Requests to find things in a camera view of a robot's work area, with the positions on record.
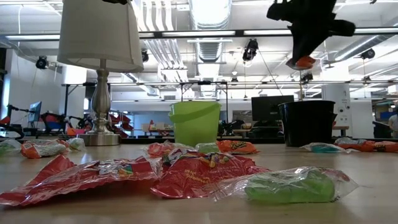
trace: table lamp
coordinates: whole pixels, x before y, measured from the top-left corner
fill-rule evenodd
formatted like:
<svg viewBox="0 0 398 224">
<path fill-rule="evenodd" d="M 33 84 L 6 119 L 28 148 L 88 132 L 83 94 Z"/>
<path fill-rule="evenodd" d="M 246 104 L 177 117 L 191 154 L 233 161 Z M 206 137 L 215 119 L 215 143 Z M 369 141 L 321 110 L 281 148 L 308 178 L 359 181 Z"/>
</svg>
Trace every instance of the table lamp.
<svg viewBox="0 0 398 224">
<path fill-rule="evenodd" d="M 58 61 L 95 69 L 98 75 L 91 100 L 96 116 L 94 126 L 78 137 L 83 138 L 87 146 L 119 144 L 119 135 L 106 127 L 111 108 L 108 75 L 109 72 L 141 72 L 144 69 L 131 5 L 64 0 Z"/>
</svg>

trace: person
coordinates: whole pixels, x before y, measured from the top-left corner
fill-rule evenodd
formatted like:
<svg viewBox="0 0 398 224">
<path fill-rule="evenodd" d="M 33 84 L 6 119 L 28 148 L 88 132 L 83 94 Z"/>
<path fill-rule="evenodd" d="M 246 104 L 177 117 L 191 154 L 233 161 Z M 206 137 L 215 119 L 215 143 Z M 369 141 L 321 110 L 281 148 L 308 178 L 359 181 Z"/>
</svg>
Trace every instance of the person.
<svg viewBox="0 0 398 224">
<path fill-rule="evenodd" d="M 392 131 L 392 138 L 398 139 L 398 108 L 395 112 L 396 114 L 392 115 L 390 119 L 388 119 L 388 125 Z"/>
</svg>

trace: red candy wrapper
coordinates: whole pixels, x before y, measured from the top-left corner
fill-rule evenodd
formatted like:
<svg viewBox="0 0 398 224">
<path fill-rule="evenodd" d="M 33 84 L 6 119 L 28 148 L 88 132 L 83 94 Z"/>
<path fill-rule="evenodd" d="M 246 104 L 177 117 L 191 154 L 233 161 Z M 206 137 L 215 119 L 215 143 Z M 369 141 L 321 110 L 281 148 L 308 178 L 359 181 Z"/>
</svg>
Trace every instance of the red candy wrapper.
<svg viewBox="0 0 398 224">
<path fill-rule="evenodd" d="M 190 146 L 186 146 L 179 143 L 171 143 L 169 141 L 165 141 L 164 143 L 152 143 L 144 148 L 145 154 L 147 154 L 150 158 L 162 158 L 167 156 L 174 149 L 189 149 L 195 150 Z"/>
<path fill-rule="evenodd" d="M 30 205 L 56 195 L 92 189 L 115 181 L 157 179 L 159 172 L 160 160 L 147 161 L 143 157 L 76 165 L 59 155 L 25 186 L 2 193 L 0 204 Z"/>
<path fill-rule="evenodd" d="M 202 190 L 206 184 L 221 180 L 269 172 L 263 167 L 256 167 L 253 160 L 223 153 L 203 154 L 196 151 L 176 149 L 164 159 L 164 174 L 151 187 L 155 195 L 167 198 L 200 198 L 208 193 Z"/>
</svg>

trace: white lampshade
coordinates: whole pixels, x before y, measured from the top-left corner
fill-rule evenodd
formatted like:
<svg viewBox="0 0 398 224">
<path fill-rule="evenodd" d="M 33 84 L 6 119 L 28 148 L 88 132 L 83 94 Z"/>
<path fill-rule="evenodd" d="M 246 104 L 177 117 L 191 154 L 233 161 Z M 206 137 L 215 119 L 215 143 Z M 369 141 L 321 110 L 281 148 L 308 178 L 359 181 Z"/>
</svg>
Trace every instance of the white lampshade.
<svg viewBox="0 0 398 224">
<path fill-rule="evenodd" d="M 64 0 L 58 61 L 110 72 L 141 72 L 141 48 L 132 7 L 102 0 Z"/>
</svg>

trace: bucket handle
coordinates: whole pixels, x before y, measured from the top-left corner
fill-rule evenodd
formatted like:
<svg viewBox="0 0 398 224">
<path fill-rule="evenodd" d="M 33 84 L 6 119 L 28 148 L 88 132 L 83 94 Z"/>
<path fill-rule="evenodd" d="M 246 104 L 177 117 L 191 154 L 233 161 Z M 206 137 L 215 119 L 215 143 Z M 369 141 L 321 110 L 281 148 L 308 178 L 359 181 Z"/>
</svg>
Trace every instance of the bucket handle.
<svg viewBox="0 0 398 224">
<path fill-rule="evenodd" d="M 189 114 L 173 114 L 173 115 L 171 115 L 171 112 L 170 112 L 169 117 L 173 123 L 184 123 L 186 121 L 197 119 L 197 118 L 200 118 L 201 116 L 209 114 L 209 113 L 213 112 L 214 110 L 220 108 L 220 106 L 221 105 L 219 105 L 219 104 L 214 104 L 205 109 L 198 110 L 198 111 L 195 111 L 195 112 L 192 112 Z"/>
</svg>

